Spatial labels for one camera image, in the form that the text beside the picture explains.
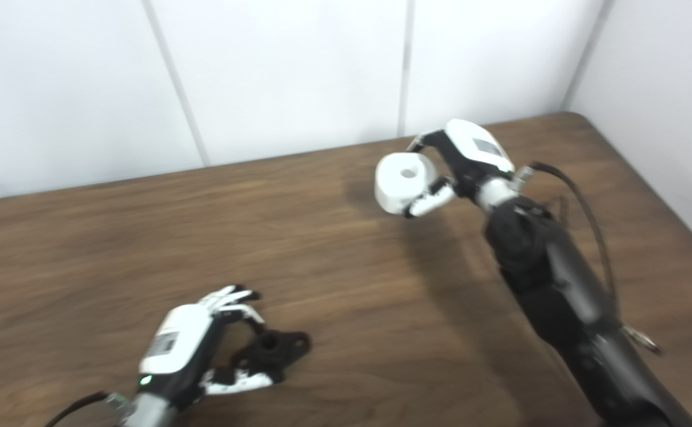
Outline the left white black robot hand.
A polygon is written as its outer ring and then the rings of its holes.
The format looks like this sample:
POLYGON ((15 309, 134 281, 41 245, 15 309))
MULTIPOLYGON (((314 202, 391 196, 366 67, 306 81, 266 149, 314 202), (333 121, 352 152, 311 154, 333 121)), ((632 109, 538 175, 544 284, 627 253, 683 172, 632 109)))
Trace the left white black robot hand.
POLYGON ((248 304, 259 298, 243 285, 229 285, 170 310, 140 362, 138 393, 164 399, 167 408, 182 412, 205 396, 280 384, 283 373, 253 368, 251 362, 212 365, 230 324, 244 322, 257 337, 265 332, 264 319, 248 304))

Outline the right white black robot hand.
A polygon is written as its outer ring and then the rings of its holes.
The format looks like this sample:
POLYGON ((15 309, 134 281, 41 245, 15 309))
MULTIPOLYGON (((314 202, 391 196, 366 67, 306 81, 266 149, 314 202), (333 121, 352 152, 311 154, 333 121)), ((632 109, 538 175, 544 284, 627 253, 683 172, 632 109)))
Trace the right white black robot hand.
POLYGON ((423 132, 408 145, 408 153, 425 148, 438 152, 448 167, 403 208, 406 218, 420 217, 451 202, 467 198, 487 214, 508 200, 519 197, 511 180, 515 167, 500 143, 480 125, 452 119, 443 129, 423 132))

